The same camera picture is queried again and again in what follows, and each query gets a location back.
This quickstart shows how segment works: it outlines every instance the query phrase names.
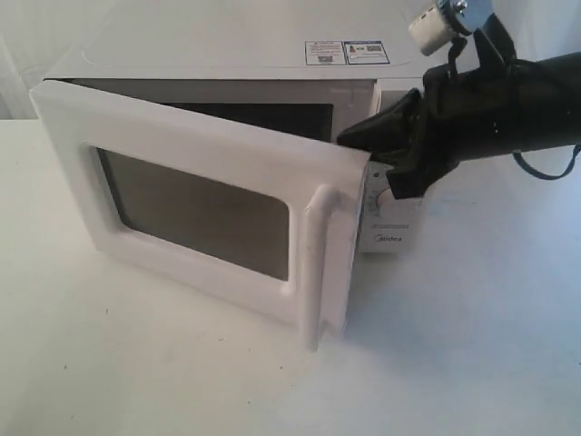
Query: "control panel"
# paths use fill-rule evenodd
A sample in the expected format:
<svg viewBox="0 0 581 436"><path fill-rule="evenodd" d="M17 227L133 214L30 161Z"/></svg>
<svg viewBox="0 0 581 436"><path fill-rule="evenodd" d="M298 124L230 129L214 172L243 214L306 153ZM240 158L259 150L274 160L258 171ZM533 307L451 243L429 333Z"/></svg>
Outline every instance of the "control panel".
<svg viewBox="0 0 581 436"><path fill-rule="evenodd" d="M359 251L401 253L413 243L421 216L423 199L396 200L385 176L390 167L370 162L363 197Z"/></svg>

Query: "microwave door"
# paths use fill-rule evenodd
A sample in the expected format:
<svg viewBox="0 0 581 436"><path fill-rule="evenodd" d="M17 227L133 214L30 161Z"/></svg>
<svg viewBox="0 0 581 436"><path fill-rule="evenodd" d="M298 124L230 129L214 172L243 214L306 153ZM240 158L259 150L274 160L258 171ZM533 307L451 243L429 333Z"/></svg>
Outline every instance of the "microwave door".
<svg viewBox="0 0 581 436"><path fill-rule="evenodd" d="M367 154L66 82L31 97L97 248L309 348L341 329Z"/></svg>

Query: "brand logo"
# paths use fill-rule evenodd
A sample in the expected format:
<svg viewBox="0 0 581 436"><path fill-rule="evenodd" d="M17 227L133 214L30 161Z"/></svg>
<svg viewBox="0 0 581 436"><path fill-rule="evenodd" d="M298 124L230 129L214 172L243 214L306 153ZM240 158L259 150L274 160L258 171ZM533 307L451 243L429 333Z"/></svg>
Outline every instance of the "brand logo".
<svg viewBox="0 0 581 436"><path fill-rule="evenodd" d="M378 234L375 237L376 243L401 243L403 238L398 238L397 236L387 236L385 234Z"/></svg>

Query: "sticker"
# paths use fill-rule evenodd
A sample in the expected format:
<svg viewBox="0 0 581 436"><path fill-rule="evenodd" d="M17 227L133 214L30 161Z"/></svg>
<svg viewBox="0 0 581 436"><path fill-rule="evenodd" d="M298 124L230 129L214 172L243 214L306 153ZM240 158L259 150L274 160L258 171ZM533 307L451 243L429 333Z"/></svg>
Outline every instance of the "sticker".
<svg viewBox="0 0 581 436"><path fill-rule="evenodd" d="M307 41L305 43L307 65L346 65L341 41Z"/></svg>
<svg viewBox="0 0 581 436"><path fill-rule="evenodd" d="M349 65L389 64L381 41L345 41L343 44Z"/></svg>

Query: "white microwave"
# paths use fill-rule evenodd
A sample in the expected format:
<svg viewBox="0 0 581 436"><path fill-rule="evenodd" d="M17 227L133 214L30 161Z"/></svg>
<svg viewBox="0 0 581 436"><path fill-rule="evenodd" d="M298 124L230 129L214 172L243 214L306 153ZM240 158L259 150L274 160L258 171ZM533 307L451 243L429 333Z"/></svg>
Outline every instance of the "white microwave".
<svg viewBox="0 0 581 436"><path fill-rule="evenodd" d="M365 3L114 8L31 92L96 247L296 325L310 349L340 332L358 237L399 250L419 204L333 143L429 67L406 3Z"/></svg>

